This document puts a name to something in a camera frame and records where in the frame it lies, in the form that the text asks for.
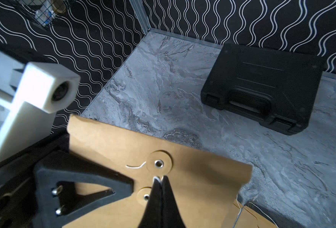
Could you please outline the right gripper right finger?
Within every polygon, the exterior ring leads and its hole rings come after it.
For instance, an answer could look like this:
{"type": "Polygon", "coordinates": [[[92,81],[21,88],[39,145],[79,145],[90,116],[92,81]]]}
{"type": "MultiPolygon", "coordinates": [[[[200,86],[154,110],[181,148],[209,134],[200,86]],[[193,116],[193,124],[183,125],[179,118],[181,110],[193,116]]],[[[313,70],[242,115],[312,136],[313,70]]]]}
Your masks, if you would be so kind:
{"type": "Polygon", "coordinates": [[[168,176],[162,179],[162,227],[185,228],[168,176]]]}

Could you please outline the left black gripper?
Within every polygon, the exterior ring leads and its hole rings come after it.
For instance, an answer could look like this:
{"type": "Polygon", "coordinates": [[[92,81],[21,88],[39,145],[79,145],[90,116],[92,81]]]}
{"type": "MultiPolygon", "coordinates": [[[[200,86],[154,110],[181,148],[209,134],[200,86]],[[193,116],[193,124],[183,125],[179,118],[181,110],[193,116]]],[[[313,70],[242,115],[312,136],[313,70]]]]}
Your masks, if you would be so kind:
{"type": "Polygon", "coordinates": [[[68,134],[54,134],[0,163],[0,228],[30,228],[36,214],[37,228],[61,228],[132,195],[133,179],[62,152],[68,146],[68,134]],[[80,195],[76,183],[108,189],[80,195]]]}

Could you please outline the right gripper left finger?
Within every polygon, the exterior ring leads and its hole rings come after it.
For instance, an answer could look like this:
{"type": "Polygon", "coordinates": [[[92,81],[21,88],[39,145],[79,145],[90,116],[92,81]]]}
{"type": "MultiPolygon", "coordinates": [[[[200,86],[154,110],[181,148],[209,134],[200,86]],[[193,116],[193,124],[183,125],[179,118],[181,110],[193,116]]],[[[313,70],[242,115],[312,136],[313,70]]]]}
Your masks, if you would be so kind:
{"type": "Polygon", "coordinates": [[[159,177],[153,178],[153,185],[139,228],[161,228],[162,186],[159,177]]]}

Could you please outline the brown file bag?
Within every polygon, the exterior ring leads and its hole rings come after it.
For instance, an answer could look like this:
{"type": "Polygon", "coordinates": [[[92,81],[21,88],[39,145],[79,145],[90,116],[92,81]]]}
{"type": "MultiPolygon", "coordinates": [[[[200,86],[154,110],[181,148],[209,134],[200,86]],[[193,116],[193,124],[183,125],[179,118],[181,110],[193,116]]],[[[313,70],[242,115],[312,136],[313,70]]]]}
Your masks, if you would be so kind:
{"type": "Polygon", "coordinates": [[[100,207],[70,228],[136,228],[154,177],[168,176],[188,228],[221,228],[252,166],[153,136],[72,115],[67,131],[71,152],[134,181],[130,197],[100,207]]]}
{"type": "Polygon", "coordinates": [[[240,217],[242,208],[243,205],[234,199],[233,203],[229,206],[229,210],[224,218],[221,228],[234,228],[240,217]]]}
{"type": "Polygon", "coordinates": [[[244,210],[255,218],[255,228],[279,228],[277,223],[254,203],[249,202],[248,206],[244,206],[244,210]]]}

